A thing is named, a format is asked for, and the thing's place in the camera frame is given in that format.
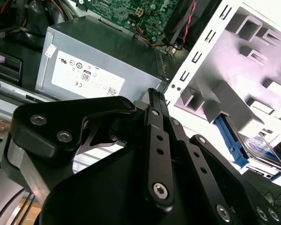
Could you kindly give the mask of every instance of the red wire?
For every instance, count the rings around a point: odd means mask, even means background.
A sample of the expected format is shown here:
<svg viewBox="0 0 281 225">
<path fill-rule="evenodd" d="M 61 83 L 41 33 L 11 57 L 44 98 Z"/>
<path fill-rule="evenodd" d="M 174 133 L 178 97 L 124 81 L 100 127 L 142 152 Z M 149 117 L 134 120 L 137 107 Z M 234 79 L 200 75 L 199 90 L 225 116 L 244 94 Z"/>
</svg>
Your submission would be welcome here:
<svg viewBox="0 0 281 225">
<path fill-rule="evenodd" d="M 191 13 L 189 14 L 188 16 L 188 21 L 187 21 L 187 24 L 185 26 L 185 33 L 184 33 L 184 36 L 183 36 L 183 42 L 182 42 L 182 47 L 184 46 L 184 44 L 186 43 L 186 36 L 187 36 L 187 33 L 188 33 L 188 28 L 189 28 L 189 25 L 191 24 L 191 21 L 192 21 L 192 15 L 196 9 L 196 6 L 197 6 L 197 3 L 198 3 L 198 0 L 195 0 L 193 6 L 192 6 L 192 11 Z"/>
<path fill-rule="evenodd" d="M 8 6 L 9 6 L 9 2 L 11 0 L 6 0 L 5 4 L 3 5 L 2 9 L 1 9 L 1 14 L 5 13 L 8 10 Z"/>
</svg>

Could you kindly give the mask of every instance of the motherboard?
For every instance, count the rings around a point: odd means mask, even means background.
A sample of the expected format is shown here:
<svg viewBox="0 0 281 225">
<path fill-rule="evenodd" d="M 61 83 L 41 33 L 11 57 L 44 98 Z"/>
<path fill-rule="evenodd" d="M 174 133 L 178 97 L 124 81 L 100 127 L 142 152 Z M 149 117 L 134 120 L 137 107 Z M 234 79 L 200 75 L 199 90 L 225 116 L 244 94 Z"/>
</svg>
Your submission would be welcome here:
<svg viewBox="0 0 281 225">
<path fill-rule="evenodd" d="M 137 28 L 152 43 L 161 44 L 163 30 L 178 0 L 74 0 L 133 33 Z"/>
</svg>

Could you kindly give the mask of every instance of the screw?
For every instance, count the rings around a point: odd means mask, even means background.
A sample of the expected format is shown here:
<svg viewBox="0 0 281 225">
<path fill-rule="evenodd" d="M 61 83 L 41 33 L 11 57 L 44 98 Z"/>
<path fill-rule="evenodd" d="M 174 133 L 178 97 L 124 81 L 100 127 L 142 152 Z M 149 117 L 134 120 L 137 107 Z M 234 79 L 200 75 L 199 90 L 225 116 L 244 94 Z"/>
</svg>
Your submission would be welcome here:
<svg viewBox="0 0 281 225">
<path fill-rule="evenodd" d="M 126 106 L 129 109 L 132 108 L 131 104 L 128 101 L 126 101 L 126 100 L 123 101 L 123 105 Z"/>
<path fill-rule="evenodd" d="M 264 211 L 262 211 L 261 208 L 257 207 L 256 208 L 257 212 L 258 212 L 258 215 L 265 221 L 267 221 L 267 216 L 266 214 L 264 213 Z"/>
<path fill-rule="evenodd" d="M 199 141 L 202 142 L 203 144 L 206 143 L 205 139 L 203 137 L 199 137 Z"/>
<path fill-rule="evenodd" d="M 32 115 L 30 117 L 30 121 L 34 125 L 38 125 L 38 126 L 41 126 L 41 125 L 44 125 L 44 124 L 47 123 L 47 119 L 45 118 L 45 116 L 42 116 L 42 115 L 39 115 L 39 114 Z"/>
<path fill-rule="evenodd" d="M 177 125 L 177 126 L 180 125 L 180 123 L 179 123 L 178 120 L 176 120 L 176 119 L 173 119 L 173 123 L 174 123 L 175 125 Z"/>
<path fill-rule="evenodd" d="M 227 210 L 221 206 L 221 205 L 217 205 L 216 206 L 216 211 L 217 211 L 217 214 L 219 214 L 219 216 L 225 221 L 225 222 L 230 222 L 230 215 L 229 213 L 227 212 Z"/>
<path fill-rule="evenodd" d="M 155 115 L 155 116 L 159 116 L 159 112 L 158 111 L 156 111 L 156 110 L 152 110 L 152 113 Z"/>
<path fill-rule="evenodd" d="M 279 221 L 278 215 L 272 209 L 268 208 L 268 212 L 275 220 Z"/>
<path fill-rule="evenodd" d="M 64 131 L 64 130 L 59 131 L 56 136 L 59 141 L 64 142 L 64 143 L 68 143 L 73 139 L 72 135 L 69 132 Z"/>
<path fill-rule="evenodd" d="M 153 185 L 154 193 L 160 199 L 166 199 L 168 197 L 168 190 L 167 188 L 161 183 L 155 183 Z"/>
</svg>

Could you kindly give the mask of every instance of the blue drive bracket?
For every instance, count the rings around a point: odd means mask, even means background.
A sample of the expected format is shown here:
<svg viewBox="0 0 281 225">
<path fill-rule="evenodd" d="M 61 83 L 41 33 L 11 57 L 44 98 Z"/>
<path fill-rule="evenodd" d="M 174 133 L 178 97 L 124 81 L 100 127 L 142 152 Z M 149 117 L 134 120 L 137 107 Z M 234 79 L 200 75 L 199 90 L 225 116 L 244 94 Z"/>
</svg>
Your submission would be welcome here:
<svg viewBox="0 0 281 225">
<path fill-rule="evenodd" d="M 224 138 L 226 146 L 229 149 L 230 154 L 235 160 L 235 163 L 243 168 L 249 161 L 241 153 L 242 145 L 239 140 L 230 132 L 228 123 L 223 115 L 220 115 L 215 119 L 214 124 L 219 128 L 221 135 Z"/>
</svg>

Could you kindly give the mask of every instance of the power supply label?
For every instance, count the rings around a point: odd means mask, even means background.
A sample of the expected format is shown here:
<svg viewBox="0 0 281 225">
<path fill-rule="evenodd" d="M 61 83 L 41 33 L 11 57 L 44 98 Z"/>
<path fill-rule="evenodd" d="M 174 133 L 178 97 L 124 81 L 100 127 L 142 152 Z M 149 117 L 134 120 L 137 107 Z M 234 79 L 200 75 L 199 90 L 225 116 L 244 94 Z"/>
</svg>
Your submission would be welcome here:
<svg viewBox="0 0 281 225">
<path fill-rule="evenodd" d="M 52 84 L 86 98 L 117 96 L 125 79 L 58 51 Z"/>
</svg>

